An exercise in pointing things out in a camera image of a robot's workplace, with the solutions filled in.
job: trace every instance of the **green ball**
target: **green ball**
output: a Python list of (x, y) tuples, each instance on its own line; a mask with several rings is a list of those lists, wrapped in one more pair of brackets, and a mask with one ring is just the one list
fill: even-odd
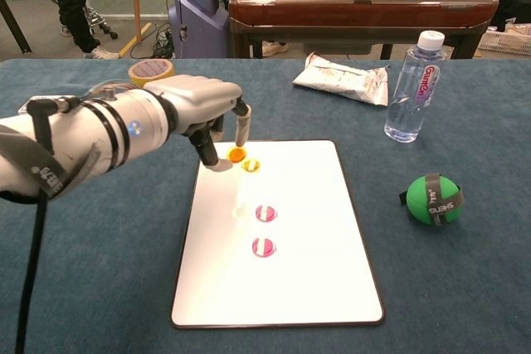
[[(449, 196), (456, 194), (459, 191), (459, 187), (452, 181), (444, 176), (441, 176), (441, 194), (442, 199), (446, 199)], [(426, 178), (424, 176), (417, 178), (407, 188), (406, 194), (407, 208), (412, 215), (419, 221), (432, 225), (433, 222), (430, 218), (430, 212), (428, 211), (428, 197), (426, 194)], [(445, 214), (446, 221), (451, 223), (461, 213), (462, 208), (454, 209)]]

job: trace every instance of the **blue machine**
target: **blue machine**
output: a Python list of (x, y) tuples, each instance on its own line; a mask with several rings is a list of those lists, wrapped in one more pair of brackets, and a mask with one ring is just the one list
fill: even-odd
[(177, 58), (231, 57), (229, 14), (219, 0), (174, 0), (169, 23)]

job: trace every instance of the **basket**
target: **basket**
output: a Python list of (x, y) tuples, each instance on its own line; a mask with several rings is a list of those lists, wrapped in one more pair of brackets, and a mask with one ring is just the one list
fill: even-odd
[(531, 56), (531, 35), (487, 31), (481, 38), (478, 48)]

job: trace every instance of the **yellow cap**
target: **yellow cap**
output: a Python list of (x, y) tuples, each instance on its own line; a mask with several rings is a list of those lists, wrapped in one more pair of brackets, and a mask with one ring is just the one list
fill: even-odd
[(256, 172), (260, 168), (260, 162), (256, 159), (247, 159), (242, 165), (248, 172)]
[(243, 147), (232, 147), (227, 153), (227, 158), (232, 163), (239, 163), (247, 156), (247, 151)]

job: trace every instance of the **white bottle cap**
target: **white bottle cap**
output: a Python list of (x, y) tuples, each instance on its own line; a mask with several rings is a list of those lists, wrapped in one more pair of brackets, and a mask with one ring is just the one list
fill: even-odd
[(424, 31), (418, 38), (417, 46), (422, 50), (438, 51), (442, 48), (445, 41), (443, 33), (438, 31)]

